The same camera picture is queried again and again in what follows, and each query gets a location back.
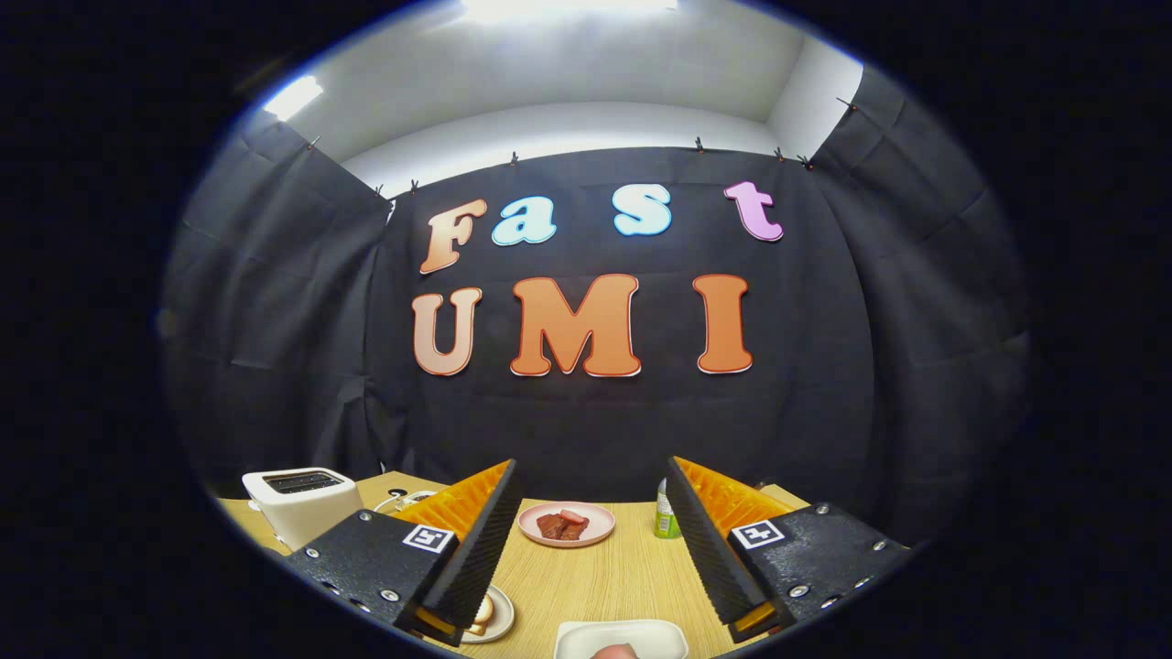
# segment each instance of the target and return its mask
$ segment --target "white toaster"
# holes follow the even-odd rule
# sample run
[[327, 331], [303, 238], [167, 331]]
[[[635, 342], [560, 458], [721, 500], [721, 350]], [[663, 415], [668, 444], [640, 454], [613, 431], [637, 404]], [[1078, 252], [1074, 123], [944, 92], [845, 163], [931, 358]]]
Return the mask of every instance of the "white toaster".
[[255, 471], [241, 481], [278, 538], [293, 551], [362, 509], [354, 481], [321, 467]]

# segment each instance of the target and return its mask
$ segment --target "green bottle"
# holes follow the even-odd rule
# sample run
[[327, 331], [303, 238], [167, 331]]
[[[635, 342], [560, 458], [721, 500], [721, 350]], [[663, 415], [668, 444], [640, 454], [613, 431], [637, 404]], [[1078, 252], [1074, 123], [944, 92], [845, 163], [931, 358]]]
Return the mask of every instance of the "green bottle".
[[680, 525], [672, 514], [672, 504], [667, 501], [667, 478], [660, 481], [659, 498], [655, 502], [655, 537], [680, 537]]

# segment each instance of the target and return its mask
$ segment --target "light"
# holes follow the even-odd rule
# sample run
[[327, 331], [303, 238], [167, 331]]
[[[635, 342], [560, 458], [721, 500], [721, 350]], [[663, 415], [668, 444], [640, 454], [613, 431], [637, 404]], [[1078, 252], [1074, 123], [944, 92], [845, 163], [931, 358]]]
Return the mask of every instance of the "light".
[[567, 9], [675, 9], [676, 0], [461, 0], [471, 18], [499, 19]]
[[307, 75], [298, 79], [285, 89], [281, 89], [280, 94], [273, 96], [273, 100], [265, 106], [265, 111], [273, 113], [280, 121], [288, 121], [298, 110], [306, 107], [309, 101], [320, 95], [321, 87], [318, 86], [318, 79]]

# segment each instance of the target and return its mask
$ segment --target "white dish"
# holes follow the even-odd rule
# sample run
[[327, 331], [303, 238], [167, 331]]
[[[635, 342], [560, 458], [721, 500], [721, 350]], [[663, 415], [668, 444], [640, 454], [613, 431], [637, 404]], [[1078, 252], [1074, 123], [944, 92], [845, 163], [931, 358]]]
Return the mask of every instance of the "white dish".
[[[590, 518], [590, 524], [587, 524], [586, 529], [582, 530], [581, 537], [575, 541], [552, 541], [544, 537], [541, 535], [541, 529], [537, 525], [538, 517], [543, 515], [557, 515], [563, 510], [570, 510], [581, 515], [582, 517]], [[539, 503], [523, 510], [522, 514], [517, 516], [517, 525], [520, 526], [525, 537], [536, 543], [564, 548], [586, 546], [611, 535], [611, 531], [614, 530], [614, 514], [601, 505], [595, 505], [593, 503], [582, 503], [580, 501], [552, 501], [550, 503]]]
[[561, 623], [553, 659], [588, 659], [608, 645], [629, 643], [639, 659], [687, 659], [683, 630], [667, 620]]
[[505, 632], [512, 629], [512, 621], [516, 617], [512, 602], [505, 597], [505, 593], [500, 589], [493, 585], [489, 586], [486, 595], [492, 600], [492, 617], [489, 618], [489, 624], [484, 629], [484, 636], [464, 632], [464, 636], [459, 638], [461, 644], [489, 643], [505, 636]]

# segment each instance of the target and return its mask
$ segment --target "wooden table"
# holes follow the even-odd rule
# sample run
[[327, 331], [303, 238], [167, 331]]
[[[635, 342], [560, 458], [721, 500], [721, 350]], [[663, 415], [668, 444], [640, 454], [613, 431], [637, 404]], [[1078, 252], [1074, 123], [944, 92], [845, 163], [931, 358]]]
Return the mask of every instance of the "wooden table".
[[[402, 488], [442, 490], [447, 485], [407, 474], [390, 471], [357, 482], [367, 508], [374, 508]], [[809, 505], [777, 485], [761, 490], [795, 509]], [[248, 507], [247, 500], [219, 500], [227, 514], [263, 546], [288, 555], [289, 549], [277, 541], [265, 517]], [[522, 510], [545, 503], [522, 501]], [[485, 644], [465, 644], [455, 650], [468, 657], [507, 658], [553, 657], [558, 625], [565, 621], [609, 621], [660, 619], [676, 624], [688, 641], [688, 655], [696, 659], [723, 654], [755, 643], [765, 634], [734, 644], [728, 630], [716, 618], [700, 583], [683, 538], [655, 537], [655, 503], [600, 503], [614, 514], [615, 526], [600, 543], [557, 549], [526, 538], [516, 524], [509, 534], [492, 584], [513, 603], [516, 619], [504, 637]], [[394, 512], [388, 503], [381, 512]], [[563, 575], [558, 587], [538, 575]]]

